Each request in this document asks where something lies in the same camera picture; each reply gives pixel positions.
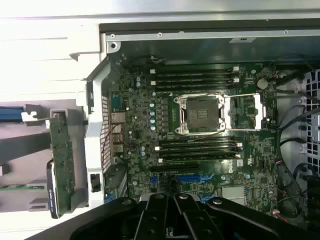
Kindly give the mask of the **blue expansion slot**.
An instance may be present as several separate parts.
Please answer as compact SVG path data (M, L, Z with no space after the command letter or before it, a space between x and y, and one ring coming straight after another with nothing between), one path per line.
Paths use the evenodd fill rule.
M200 182L201 176L200 175L179 175L179 176L177 176L177 179L182 183ZM159 178L157 176L150 177L151 184L157 184L158 180L159 180Z

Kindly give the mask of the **silver socket locking lever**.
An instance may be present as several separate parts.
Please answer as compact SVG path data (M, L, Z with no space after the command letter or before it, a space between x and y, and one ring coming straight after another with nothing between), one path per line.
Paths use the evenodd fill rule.
M195 138L195 139L188 139L188 140L202 140L202 139L209 139L209 138L238 138L236 136L230 136L230 135L220 135L220 134L217 134L217 135L212 135L212 136L206 136L206 137L198 137L198 138ZM235 144L235 143L238 143L239 141L237 142L228 142L228 143L194 143L194 144L189 144L189 145L218 145L218 144Z

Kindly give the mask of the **green RAM stick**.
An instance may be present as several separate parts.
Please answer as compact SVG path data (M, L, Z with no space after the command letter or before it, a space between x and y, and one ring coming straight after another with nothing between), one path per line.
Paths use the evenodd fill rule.
M0 191L42 191L45 190L43 185L11 184L0 185Z

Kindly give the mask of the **silver socket cover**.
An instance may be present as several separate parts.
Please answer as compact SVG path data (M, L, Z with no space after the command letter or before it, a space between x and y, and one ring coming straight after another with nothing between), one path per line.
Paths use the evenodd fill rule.
M221 115L228 131L260 131L267 117L259 93L225 96Z

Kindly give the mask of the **CPU socket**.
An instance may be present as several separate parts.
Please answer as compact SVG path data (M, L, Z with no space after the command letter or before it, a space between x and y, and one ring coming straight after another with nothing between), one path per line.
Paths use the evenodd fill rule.
M179 125L174 132L183 136L212 136L224 132L225 96L213 93L190 93L177 96Z

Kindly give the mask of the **black RAM slot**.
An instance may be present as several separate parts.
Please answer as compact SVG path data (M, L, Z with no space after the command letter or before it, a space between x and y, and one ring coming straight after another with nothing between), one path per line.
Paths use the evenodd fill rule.
M156 86L160 84L186 84L186 83L197 83L197 84L218 84L218 83L239 83L240 78L192 78L192 79L161 79L161 80L151 80L150 85Z
M200 72L200 73L167 73L167 74L156 74L156 78L169 78L169 77L230 77L233 76L230 72Z
M155 87L157 92L176 92L176 91L206 91L206 90L228 90L234 88L233 85L166 85Z
M211 144L211 143L233 143L238 142L238 138L234 137L214 137L214 138L206 138L200 140L187 140L187 139L176 139L176 140L163 140L158 144L161 146L169 146L169 145L183 145L183 144Z
M187 145L187 146L155 146L155 151L169 151L169 150L229 150L237 149L238 145Z
M236 72L239 71L239 66L224 66L224 65L167 65L162 67L151 68L148 72L150 74L164 73L164 72L194 72L194 71L227 71L227 72Z
M169 152L159 152L161 156L177 156L177 155L223 155L223 154L236 154L235 150L209 150L209 151L169 151Z

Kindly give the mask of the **hard disk with blue rails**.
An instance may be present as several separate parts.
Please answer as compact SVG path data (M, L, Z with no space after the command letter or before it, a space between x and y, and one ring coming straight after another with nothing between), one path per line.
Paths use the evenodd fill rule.
M22 123L22 106L0 106L0 123Z

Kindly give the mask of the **green motherboard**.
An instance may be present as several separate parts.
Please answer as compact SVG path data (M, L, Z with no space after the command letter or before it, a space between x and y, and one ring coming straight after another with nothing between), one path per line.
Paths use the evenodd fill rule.
M112 156L125 166L129 197L138 200L143 194L157 191L158 183L152 184L150 177L177 177L200 175L200 182L180 182L180 191L194 194L205 203L213 197L222 197L222 187L244 187L245 204L251 209L271 214L277 208L277 175L273 166L278 158L277 151L277 100L274 67L265 63L234 64L196 64L173 66L239 66L239 71L182 71L160 72L151 74L150 69L167 66L159 61L148 65L141 62L127 65L119 79L115 80L109 91L111 130L107 141L111 150L104 152L105 157ZM167 73L213 73L227 72L232 76L191 76L191 77L155 77ZM233 79L235 83L169 83L150 85L150 81L164 79ZM266 79L268 87L257 87L259 79ZM156 91L156 86L217 86L233 85L225 90L201 91ZM211 155L160 155L159 152L197 152L218 151L204 150L164 150L155 151L155 147L196 146L200 144L159 145L160 141L192 140L204 136L185 136L175 133L179 126L179 109L173 102L175 97L184 94L221 94L225 96L253 94L261 95L261 102L266 107L266 118L262 129L257 131L225 130L214 135L235 136L239 138L237 153ZM161 165L199 164L197 170L150 172L149 167Z

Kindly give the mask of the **black expansion slot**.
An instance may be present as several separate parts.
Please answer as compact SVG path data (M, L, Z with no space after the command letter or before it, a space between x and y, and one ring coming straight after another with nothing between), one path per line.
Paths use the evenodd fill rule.
M172 165L156 165L150 166L150 172L170 172L170 171L195 171L200 168L198 163L193 164L172 164Z

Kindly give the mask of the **silver chipset heatsink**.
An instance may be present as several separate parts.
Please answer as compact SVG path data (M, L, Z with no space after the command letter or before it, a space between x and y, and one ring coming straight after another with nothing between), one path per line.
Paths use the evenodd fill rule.
M222 197L235 203L245 205L245 189L243 186L231 186L221 188Z

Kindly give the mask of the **open grey PC case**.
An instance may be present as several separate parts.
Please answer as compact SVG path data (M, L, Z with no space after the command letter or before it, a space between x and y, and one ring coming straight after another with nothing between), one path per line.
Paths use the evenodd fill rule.
M85 136L91 198L101 206L129 197L124 165L113 156L109 92L127 65L264 63L273 67L277 113L276 210L266 215L313 232L320 240L320 26L274 21L170 21L101 24L106 56L88 81ZM193 240L174 196L164 240Z

